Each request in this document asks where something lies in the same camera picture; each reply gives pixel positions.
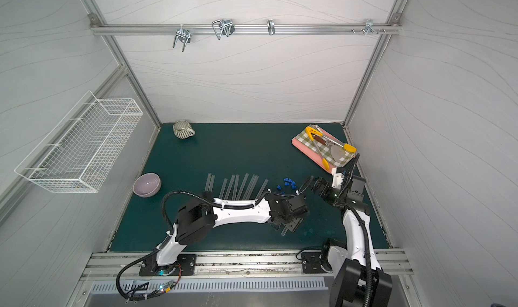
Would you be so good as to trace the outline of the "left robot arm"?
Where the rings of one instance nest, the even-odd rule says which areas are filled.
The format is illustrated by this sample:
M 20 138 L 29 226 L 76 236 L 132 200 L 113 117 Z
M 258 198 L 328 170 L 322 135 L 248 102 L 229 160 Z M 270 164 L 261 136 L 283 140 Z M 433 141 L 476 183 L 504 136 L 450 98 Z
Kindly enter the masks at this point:
M 178 210 L 177 218 L 173 221 L 168 215 L 167 203 L 175 195 L 189 196 L 192 200 Z M 125 291 L 121 286 L 121 276 L 139 262 L 150 259 L 149 264 L 154 267 L 175 265 L 178 263 L 178 256 L 187 246 L 205 239 L 216 227 L 237 223 L 269 223 L 272 226 L 288 226 L 292 222 L 298 224 L 309 215 L 309 208 L 303 192 L 282 195 L 267 190 L 259 199 L 232 201 L 215 198 L 211 191 L 203 192 L 199 196 L 184 190 L 174 190 L 163 197 L 161 214 L 169 227 L 164 241 L 151 253 L 124 266 L 115 278 L 118 293 L 128 302 L 162 296 L 178 284 L 170 281 L 159 289 L 140 296 L 135 295 L 141 289 L 140 286 Z

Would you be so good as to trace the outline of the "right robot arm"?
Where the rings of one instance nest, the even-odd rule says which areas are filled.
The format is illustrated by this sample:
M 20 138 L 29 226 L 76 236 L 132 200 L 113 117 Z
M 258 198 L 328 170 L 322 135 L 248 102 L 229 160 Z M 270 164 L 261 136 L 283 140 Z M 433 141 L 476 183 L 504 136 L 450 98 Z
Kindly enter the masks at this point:
M 328 182 L 318 178 L 312 191 L 341 212 L 346 243 L 329 239 L 322 247 L 321 265 L 334 277 L 330 306 L 388 306 L 393 289 L 390 275 L 383 271 L 370 235 L 370 210 L 363 195 L 351 191 L 361 182 Z

